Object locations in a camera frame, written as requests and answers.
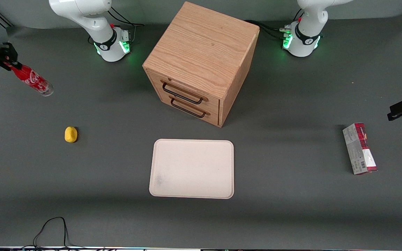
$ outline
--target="gray table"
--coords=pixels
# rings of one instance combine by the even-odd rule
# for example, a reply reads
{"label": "gray table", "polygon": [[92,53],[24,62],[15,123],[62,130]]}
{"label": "gray table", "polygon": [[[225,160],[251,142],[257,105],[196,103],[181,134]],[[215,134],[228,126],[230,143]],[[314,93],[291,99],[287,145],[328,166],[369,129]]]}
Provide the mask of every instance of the gray table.
{"label": "gray table", "polygon": [[[83,29],[10,30],[20,61],[55,92],[0,70],[0,245],[30,244],[64,216],[83,246],[402,250],[402,119],[386,116],[402,100],[402,16],[330,21],[305,59],[261,33],[223,128],[159,101],[141,65],[165,28],[138,29],[115,63]],[[351,172],[341,130],[354,122],[366,124],[377,173]],[[64,141],[68,126],[77,143]],[[232,141],[235,195],[152,197],[159,138]],[[61,238],[52,222],[39,244]]]}

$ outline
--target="cardboard box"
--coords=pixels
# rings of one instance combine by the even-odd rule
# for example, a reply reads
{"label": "cardboard box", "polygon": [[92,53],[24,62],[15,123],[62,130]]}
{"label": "cardboard box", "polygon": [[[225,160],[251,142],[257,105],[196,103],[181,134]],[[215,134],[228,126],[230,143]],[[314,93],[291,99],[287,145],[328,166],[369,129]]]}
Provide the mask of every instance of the cardboard box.
{"label": "cardboard box", "polygon": [[378,169],[367,145],[364,123],[355,123],[343,131],[353,174],[376,172]]}

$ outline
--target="coca-cola bottle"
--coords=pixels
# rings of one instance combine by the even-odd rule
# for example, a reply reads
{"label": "coca-cola bottle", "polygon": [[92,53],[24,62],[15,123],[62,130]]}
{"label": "coca-cola bottle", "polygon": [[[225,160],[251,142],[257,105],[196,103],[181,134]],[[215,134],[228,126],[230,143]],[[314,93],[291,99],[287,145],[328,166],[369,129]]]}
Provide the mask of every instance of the coca-cola bottle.
{"label": "coca-cola bottle", "polygon": [[28,86],[32,87],[35,91],[41,95],[47,97],[54,93],[54,86],[46,81],[42,76],[38,75],[32,68],[23,65],[21,70],[10,66],[10,69],[15,75]]}

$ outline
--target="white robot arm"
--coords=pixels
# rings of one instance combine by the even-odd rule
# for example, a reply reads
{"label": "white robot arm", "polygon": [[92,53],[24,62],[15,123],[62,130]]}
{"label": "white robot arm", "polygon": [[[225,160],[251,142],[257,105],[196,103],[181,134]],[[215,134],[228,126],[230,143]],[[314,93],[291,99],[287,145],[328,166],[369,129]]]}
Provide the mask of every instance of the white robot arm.
{"label": "white robot arm", "polygon": [[129,53],[130,44],[128,31],[111,27],[104,16],[97,15],[108,11],[111,3],[112,0],[49,0],[57,15],[80,24],[88,32],[103,59],[115,62]]}
{"label": "white robot arm", "polygon": [[353,0],[297,0],[305,13],[301,21],[294,21],[281,29],[285,33],[283,48],[297,57],[309,56],[317,48],[320,32],[328,21],[325,8],[343,5]]}

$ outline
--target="wooden drawer unit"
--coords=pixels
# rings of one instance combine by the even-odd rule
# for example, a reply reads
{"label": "wooden drawer unit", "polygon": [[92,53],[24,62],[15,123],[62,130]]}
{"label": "wooden drawer unit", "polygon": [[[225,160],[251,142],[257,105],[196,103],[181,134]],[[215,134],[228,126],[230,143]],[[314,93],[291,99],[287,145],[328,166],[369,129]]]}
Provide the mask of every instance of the wooden drawer unit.
{"label": "wooden drawer unit", "polygon": [[185,2],[142,65],[163,103],[222,127],[259,27]]}

